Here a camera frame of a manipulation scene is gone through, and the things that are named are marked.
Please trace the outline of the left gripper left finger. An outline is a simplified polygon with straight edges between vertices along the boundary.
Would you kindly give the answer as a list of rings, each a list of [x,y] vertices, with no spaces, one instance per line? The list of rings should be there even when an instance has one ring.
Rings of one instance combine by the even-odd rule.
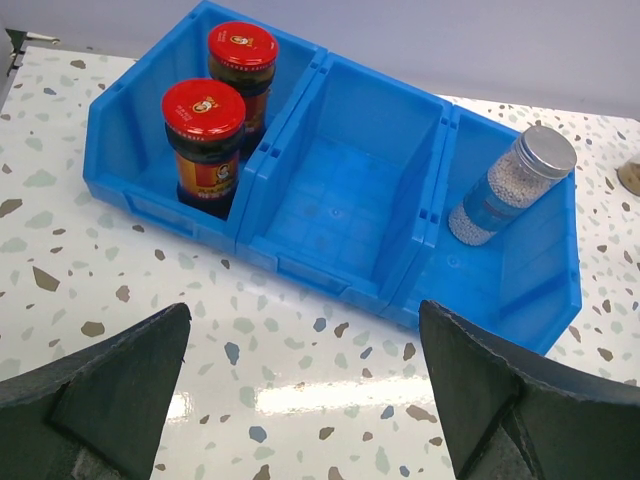
[[[2,478],[149,478],[190,328],[176,303],[2,381]]]

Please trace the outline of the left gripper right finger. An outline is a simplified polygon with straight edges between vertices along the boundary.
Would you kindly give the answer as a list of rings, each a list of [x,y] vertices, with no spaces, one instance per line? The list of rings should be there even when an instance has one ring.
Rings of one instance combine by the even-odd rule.
[[[434,301],[419,322],[456,478],[638,478],[638,387],[552,361]]]

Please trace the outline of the silver-lid bead jar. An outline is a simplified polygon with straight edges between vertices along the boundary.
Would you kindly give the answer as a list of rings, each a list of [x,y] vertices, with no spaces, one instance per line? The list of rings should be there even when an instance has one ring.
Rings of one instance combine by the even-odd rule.
[[[480,246],[571,173],[577,153],[561,133],[534,125],[524,130],[464,195],[448,218],[462,243]]]

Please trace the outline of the black-cap brown spice bottle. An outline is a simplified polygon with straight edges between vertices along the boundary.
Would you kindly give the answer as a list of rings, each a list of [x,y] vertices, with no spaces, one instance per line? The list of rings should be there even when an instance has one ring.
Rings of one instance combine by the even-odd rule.
[[[640,196],[640,155],[636,154],[617,170],[617,177],[621,185],[631,194]]]

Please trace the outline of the red-lid sauce jar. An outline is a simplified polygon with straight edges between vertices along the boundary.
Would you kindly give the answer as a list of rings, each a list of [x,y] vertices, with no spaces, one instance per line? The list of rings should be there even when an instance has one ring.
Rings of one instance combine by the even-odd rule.
[[[279,46],[264,28],[241,21],[217,25],[208,34],[212,78],[233,87],[246,107],[241,155],[248,159],[266,131],[266,111]]]
[[[170,87],[161,108],[176,158],[179,200],[226,219],[238,185],[243,98],[221,81],[191,78]]]

